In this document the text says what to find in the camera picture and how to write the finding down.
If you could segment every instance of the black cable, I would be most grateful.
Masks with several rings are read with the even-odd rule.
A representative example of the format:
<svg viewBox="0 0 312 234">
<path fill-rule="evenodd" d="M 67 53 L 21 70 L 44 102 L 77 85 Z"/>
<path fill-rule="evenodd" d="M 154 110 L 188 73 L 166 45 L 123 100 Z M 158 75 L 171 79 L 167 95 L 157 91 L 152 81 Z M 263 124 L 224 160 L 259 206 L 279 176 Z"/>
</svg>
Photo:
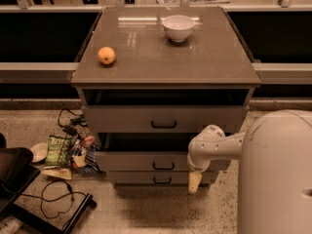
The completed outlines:
<svg viewBox="0 0 312 234">
<path fill-rule="evenodd" d="M 67 187 L 69 193 L 63 194 L 63 195 L 61 195 L 61 196 L 59 196 L 59 197 L 57 197 L 57 198 L 55 198 L 55 199 L 46 199 L 46 198 L 44 197 L 44 193 L 45 193 L 46 189 L 47 189 L 50 185 L 52 185 L 52 184 L 54 184 L 54 183 L 56 183 L 56 182 L 62 182 L 62 183 L 64 183 L 64 184 L 66 185 L 66 187 Z M 73 202 L 75 201 L 74 194 L 81 194 L 81 195 L 83 195 L 84 197 L 86 197 L 86 194 L 84 194 L 83 192 L 79 192 L 79 191 L 74 192 L 74 191 L 72 190 L 72 187 L 70 186 L 70 184 L 68 184 L 67 182 L 65 182 L 65 181 L 63 181 L 63 180 L 55 180 L 55 181 L 52 181 L 52 182 L 48 183 L 48 184 L 43 188 L 43 190 L 41 191 L 41 196 L 35 196 L 35 195 L 30 195 L 30 194 L 20 194 L 20 196 L 40 199 L 40 201 L 41 201 L 41 202 L 40 202 L 40 211 L 41 211 L 41 213 L 43 214 L 43 216 L 44 216 L 46 219 L 54 219 L 54 218 L 58 218 L 60 215 L 66 214 L 66 213 L 68 213 L 68 212 L 70 211 L 70 209 L 71 209 L 72 206 L 73 206 Z M 55 202 L 55 201 L 58 201 L 58 200 L 60 200 L 60 199 L 62 199 L 62 198 L 65 198 L 65 197 L 67 197 L 67 196 L 69 196 L 69 195 L 71 195 L 71 203 L 70 203 L 69 208 L 68 208 L 66 211 L 64 211 L 64 212 L 58 212 L 58 214 L 57 214 L 57 215 L 54 215 L 54 216 L 48 216 L 48 215 L 45 213 L 44 208 L 43 208 L 44 202 L 47 202 L 47 203 Z"/>
<path fill-rule="evenodd" d="M 76 136 L 77 135 L 77 130 L 75 128 L 73 128 L 72 126 L 69 126 L 69 125 L 63 125 L 60 123 L 60 115 L 63 111 L 67 111 L 69 113 L 71 113 L 72 115 L 74 116 L 77 116 L 77 117 L 83 117 L 83 114 L 76 114 L 74 113 L 73 111 L 67 109 L 67 108 L 64 108 L 60 111 L 59 115 L 58 115 L 58 125 L 63 129 L 64 132 L 66 132 L 67 135 L 71 135 L 71 136 Z"/>
<path fill-rule="evenodd" d="M 62 128 L 64 127 L 64 125 L 62 125 L 62 124 L 59 122 L 59 119 L 60 119 L 60 115 L 61 115 L 61 113 L 62 113 L 63 111 L 67 111 L 67 112 L 69 112 L 69 113 L 71 113 L 72 115 L 77 116 L 77 117 L 82 117 L 82 116 L 83 116 L 83 114 L 76 114 L 76 113 L 74 113 L 73 111 L 71 111 L 71 110 L 69 110 L 69 109 L 67 109 L 67 108 L 62 109 L 62 110 L 60 111 L 59 115 L 58 115 L 58 125 L 59 125 L 60 127 L 62 127 Z"/>
</svg>

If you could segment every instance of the chair leg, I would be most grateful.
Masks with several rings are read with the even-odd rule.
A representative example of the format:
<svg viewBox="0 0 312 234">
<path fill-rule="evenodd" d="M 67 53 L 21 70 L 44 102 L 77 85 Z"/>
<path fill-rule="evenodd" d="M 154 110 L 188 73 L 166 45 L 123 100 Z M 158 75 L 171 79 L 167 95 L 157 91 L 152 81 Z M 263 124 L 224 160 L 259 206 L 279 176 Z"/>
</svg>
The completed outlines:
<svg viewBox="0 0 312 234">
<path fill-rule="evenodd" d="M 6 148 L 7 141 L 6 138 L 0 133 L 0 148 Z"/>
</svg>

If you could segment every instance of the drawer handle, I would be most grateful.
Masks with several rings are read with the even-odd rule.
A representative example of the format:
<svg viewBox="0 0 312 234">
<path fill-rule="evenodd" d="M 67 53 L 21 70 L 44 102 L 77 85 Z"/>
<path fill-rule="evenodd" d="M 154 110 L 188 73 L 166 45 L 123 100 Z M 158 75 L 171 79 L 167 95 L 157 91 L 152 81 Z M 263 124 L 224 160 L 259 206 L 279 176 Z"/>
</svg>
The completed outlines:
<svg viewBox="0 0 312 234">
<path fill-rule="evenodd" d="M 155 184 L 169 184 L 172 182 L 172 179 L 169 177 L 168 181 L 161 179 L 161 181 L 157 181 L 156 177 L 154 177 L 154 183 Z"/>
<path fill-rule="evenodd" d="M 157 125 L 154 123 L 154 121 L 151 121 L 150 124 L 152 125 L 152 128 L 154 129 L 173 129 L 176 127 L 176 121 L 174 121 L 173 125 Z"/>
<path fill-rule="evenodd" d="M 156 164 L 153 162 L 153 169 L 154 170 L 173 170 L 175 168 L 175 163 L 173 162 L 172 166 L 170 168 L 157 168 Z"/>
</svg>

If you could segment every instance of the black chair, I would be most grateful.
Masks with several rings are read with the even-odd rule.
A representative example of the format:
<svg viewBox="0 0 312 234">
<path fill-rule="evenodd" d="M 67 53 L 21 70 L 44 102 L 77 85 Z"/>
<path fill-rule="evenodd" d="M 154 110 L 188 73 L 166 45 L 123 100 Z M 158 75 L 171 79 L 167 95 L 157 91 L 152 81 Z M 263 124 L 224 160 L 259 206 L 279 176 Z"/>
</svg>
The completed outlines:
<svg viewBox="0 0 312 234">
<path fill-rule="evenodd" d="M 0 148 L 6 148 L 7 147 L 7 141 L 5 137 L 0 133 Z"/>
<path fill-rule="evenodd" d="M 60 230 L 14 204 L 20 194 L 40 175 L 40 170 L 31 166 L 32 152 L 27 148 L 6 148 L 6 140 L 0 134 L 0 216 L 12 215 L 41 233 L 70 233 L 87 207 L 97 203 L 87 194 L 65 228 Z"/>
</svg>

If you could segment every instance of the cable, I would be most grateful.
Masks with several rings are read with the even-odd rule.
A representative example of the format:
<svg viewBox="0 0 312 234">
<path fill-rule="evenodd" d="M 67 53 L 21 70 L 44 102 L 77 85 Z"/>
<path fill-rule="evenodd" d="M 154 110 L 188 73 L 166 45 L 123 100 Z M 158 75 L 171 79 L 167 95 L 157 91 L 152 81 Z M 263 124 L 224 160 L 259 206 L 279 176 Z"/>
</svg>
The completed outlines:
<svg viewBox="0 0 312 234">
<path fill-rule="evenodd" d="M 60 115 L 63 111 L 67 111 L 69 113 L 71 113 L 72 115 L 76 116 L 77 118 L 73 118 L 70 119 L 70 125 L 63 125 L 60 123 Z M 82 122 L 86 122 L 85 117 L 83 114 L 76 114 L 73 111 L 64 108 L 60 111 L 59 115 L 58 115 L 58 125 L 63 129 L 64 132 L 66 132 L 67 134 L 71 135 L 71 136 L 76 136 L 77 135 L 77 130 L 75 128 L 73 128 L 71 125 L 79 125 L 81 127 L 88 127 L 87 124 L 82 124 Z"/>
<path fill-rule="evenodd" d="M 52 185 L 52 184 L 54 184 L 54 183 L 56 183 L 56 182 L 62 182 L 62 183 L 64 183 L 64 184 L 66 185 L 66 187 L 67 187 L 67 189 L 68 189 L 69 192 L 66 193 L 66 194 L 63 194 L 63 195 L 61 195 L 61 196 L 59 196 L 59 197 L 57 197 L 57 198 L 55 198 L 55 199 L 46 199 L 46 198 L 44 197 L 44 193 L 45 193 L 46 189 L 47 189 L 50 185 Z M 43 188 L 43 190 L 41 191 L 41 196 L 35 196 L 35 195 L 30 195 L 30 194 L 20 194 L 20 196 L 40 199 L 40 201 L 41 201 L 41 202 L 40 202 L 40 211 L 41 211 L 41 213 L 43 214 L 43 216 L 44 216 L 46 219 L 55 219 L 55 218 L 58 218 L 60 215 L 67 214 L 67 213 L 70 211 L 70 209 L 72 208 L 73 203 L 74 203 L 74 201 L 75 201 L 74 194 L 80 194 L 80 195 L 83 195 L 84 197 L 86 197 L 86 194 L 84 194 L 83 192 L 79 192 L 79 191 L 74 192 L 74 191 L 72 190 L 72 187 L 70 186 L 70 184 L 68 184 L 67 182 L 65 182 L 65 181 L 63 181 L 63 180 L 55 180 L 55 181 L 52 181 L 52 182 L 48 183 L 48 184 Z M 70 195 L 71 195 L 71 203 L 70 203 L 69 208 L 68 208 L 66 211 L 64 211 L 64 212 L 58 212 L 58 213 L 57 213 L 56 215 L 54 215 L 54 216 L 48 216 L 48 215 L 45 213 L 44 207 L 43 207 L 43 205 L 44 205 L 45 202 L 46 202 L 46 203 L 52 203 L 52 202 L 58 201 L 58 200 L 60 200 L 60 199 L 62 199 L 62 198 L 65 198 L 65 197 L 67 197 L 67 196 L 70 196 Z"/>
</svg>

